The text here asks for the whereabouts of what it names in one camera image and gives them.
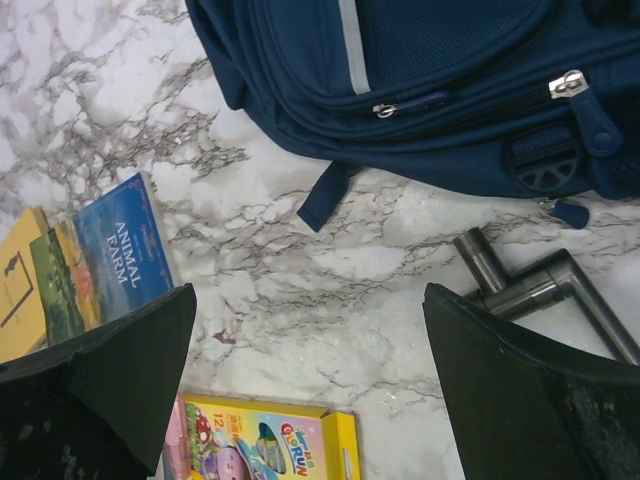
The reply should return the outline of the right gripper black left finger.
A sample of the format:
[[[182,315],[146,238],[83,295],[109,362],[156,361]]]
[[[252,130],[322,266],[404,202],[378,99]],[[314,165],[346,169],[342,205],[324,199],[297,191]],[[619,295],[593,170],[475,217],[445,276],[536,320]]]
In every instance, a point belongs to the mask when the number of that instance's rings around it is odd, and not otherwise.
[[[4,479],[147,479],[156,472],[197,300],[185,284],[1,366]]]

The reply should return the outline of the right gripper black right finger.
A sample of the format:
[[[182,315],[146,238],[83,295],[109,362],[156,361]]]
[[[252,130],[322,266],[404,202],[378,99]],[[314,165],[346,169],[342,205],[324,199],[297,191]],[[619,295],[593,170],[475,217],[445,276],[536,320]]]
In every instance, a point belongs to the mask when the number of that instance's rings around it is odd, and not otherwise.
[[[636,479],[639,369],[427,285],[430,348],[468,479]]]

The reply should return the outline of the pink eraser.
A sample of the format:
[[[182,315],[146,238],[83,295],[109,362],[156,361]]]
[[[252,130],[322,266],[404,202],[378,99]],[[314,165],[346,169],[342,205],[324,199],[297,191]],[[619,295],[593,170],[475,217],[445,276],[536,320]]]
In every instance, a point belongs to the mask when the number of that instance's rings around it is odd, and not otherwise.
[[[184,400],[181,394],[175,398],[162,452],[165,479],[187,479],[190,470],[188,429]]]

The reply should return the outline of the navy blue student backpack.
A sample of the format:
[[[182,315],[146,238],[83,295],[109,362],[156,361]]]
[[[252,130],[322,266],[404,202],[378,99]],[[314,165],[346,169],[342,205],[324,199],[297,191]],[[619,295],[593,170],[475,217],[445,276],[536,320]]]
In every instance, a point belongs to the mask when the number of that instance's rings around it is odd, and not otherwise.
[[[191,1],[227,105],[328,167],[321,229],[353,176],[466,195],[639,194],[635,1]]]

